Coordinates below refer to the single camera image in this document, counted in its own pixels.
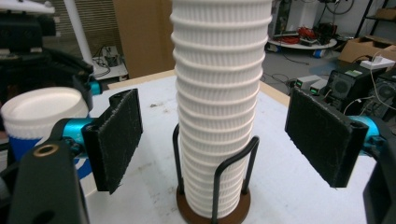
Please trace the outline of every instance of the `white table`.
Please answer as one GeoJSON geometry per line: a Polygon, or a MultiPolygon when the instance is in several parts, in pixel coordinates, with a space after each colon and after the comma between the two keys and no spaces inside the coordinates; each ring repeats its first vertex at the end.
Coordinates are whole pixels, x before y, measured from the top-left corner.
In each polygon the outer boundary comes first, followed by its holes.
{"type": "MultiPolygon", "coordinates": [[[[172,75],[170,71],[110,85],[118,88],[93,98],[91,114],[99,116],[110,95],[138,88],[144,132],[117,191],[87,197],[91,223],[185,223],[176,202],[172,132],[177,102],[172,75]]],[[[265,84],[262,91],[253,130],[261,143],[244,223],[366,223],[362,192],[375,161],[360,156],[347,188],[331,189],[284,132],[288,97],[265,84]]]]}

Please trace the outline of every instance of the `black wire cup holder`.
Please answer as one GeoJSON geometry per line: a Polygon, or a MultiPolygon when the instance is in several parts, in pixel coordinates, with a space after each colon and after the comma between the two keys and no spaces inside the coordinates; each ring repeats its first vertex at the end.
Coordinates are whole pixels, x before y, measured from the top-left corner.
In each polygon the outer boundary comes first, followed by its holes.
{"type": "Polygon", "coordinates": [[[245,217],[248,215],[248,210],[250,207],[250,191],[248,190],[248,184],[251,177],[251,172],[253,171],[254,161],[256,159],[257,149],[259,147],[260,139],[258,136],[254,136],[247,146],[240,151],[238,154],[232,156],[231,158],[222,162],[216,169],[214,175],[214,187],[213,187],[213,205],[212,205],[212,218],[201,217],[192,211],[187,203],[185,192],[184,192],[184,182],[183,176],[181,174],[180,167],[180,155],[178,149],[178,125],[173,132],[173,145],[175,152],[175,162],[177,169],[177,207],[180,214],[188,223],[242,223],[245,217]],[[250,153],[250,158],[247,166],[247,174],[245,176],[244,183],[241,189],[241,196],[238,205],[227,217],[218,218],[219,209],[219,185],[220,178],[223,171],[231,164],[243,159],[246,155],[250,153]]]}

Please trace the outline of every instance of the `round wooden base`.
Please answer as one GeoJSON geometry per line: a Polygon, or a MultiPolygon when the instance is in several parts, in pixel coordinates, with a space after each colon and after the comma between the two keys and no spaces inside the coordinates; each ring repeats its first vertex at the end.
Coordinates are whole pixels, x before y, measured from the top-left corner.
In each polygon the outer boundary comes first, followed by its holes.
{"type": "MultiPolygon", "coordinates": [[[[178,187],[176,193],[177,207],[180,214],[184,217],[187,223],[195,224],[195,223],[211,223],[211,218],[201,217],[197,215],[190,208],[189,204],[186,200],[186,195],[180,194],[178,187]]],[[[248,215],[248,209],[250,208],[250,191],[247,191],[247,194],[242,194],[239,199],[239,204],[236,208],[231,212],[227,217],[218,218],[218,223],[227,223],[227,224],[239,224],[245,220],[248,215]]]]}

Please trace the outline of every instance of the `stack of paper cups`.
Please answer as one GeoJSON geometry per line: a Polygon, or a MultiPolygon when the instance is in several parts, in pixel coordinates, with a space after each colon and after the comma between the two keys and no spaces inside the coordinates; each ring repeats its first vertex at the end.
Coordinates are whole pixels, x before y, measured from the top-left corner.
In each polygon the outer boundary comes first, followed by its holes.
{"type": "MultiPolygon", "coordinates": [[[[212,216],[217,167],[250,140],[270,0],[174,0],[171,21],[177,74],[182,174],[189,206],[212,216]]],[[[218,217],[239,203],[246,159],[221,176],[218,217]]]]}

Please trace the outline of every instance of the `cable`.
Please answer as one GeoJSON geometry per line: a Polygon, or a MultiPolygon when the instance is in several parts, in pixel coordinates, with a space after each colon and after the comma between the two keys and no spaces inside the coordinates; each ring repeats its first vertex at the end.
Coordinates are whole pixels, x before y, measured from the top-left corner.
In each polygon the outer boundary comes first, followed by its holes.
{"type": "Polygon", "coordinates": [[[352,101],[352,102],[349,103],[349,105],[347,105],[346,108],[344,109],[344,114],[347,112],[347,109],[348,109],[351,105],[353,105],[355,102],[361,103],[361,100],[368,100],[368,99],[372,99],[372,98],[374,98],[374,96],[362,97],[362,98],[359,98],[359,99],[356,99],[356,100],[352,101]]]}
{"type": "MultiPolygon", "coordinates": [[[[379,50],[379,51],[377,51],[377,52],[373,55],[372,62],[374,61],[375,56],[376,56],[378,53],[380,53],[381,51],[382,51],[382,49],[379,50]]],[[[373,81],[376,99],[377,99],[377,100],[379,101],[379,103],[381,103],[382,105],[385,105],[385,106],[387,106],[388,108],[390,108],[390,109],[392,109],[392,110],[396,110],[396,108],[394,108],[394,107],[392,107],[392,106],[390,106],[390,105],[385,104],[385,103],[379,98],[379,96],[378,96],[378,91],[377,91],[377,89],[376,89],[376,85],[375,85],[375,81],[374,81],[374,75],[373,75],[373,69],[372,69],[372,68],[370,68],[370,75],[371,75],[371,79],[372,79],[372,81],[373,81]]]]}
{"type": "Polygon", "coordinates": [[[371,100],[362,110],[361,113],[359,114],[359,116],[363,115],[364,111],[366,111],[367,107],[369,107],[369,105],[371,105],[374,101],[371,100]]]}
{"type": "Polygon", "coordinates": [[[329,7],[329,4],[326,2],[325,3],[325,6],[326,6],[326,8],[327,8],[327,10],[329,10],[332,14],[334,14],[334,15],[344,15],[344,14],[347,14],[349,11],[350,11],[350,9],[352,9],[352,7],[353,7],[353,5],[355,4],[355,0],[352,0],[352,3],[350,4],[350,6],[349,6],[349,8],[347,8],[345,11],[343,11],[343,12],[336,12],[335,10],[332,10],[330,7],[329,7]]]}

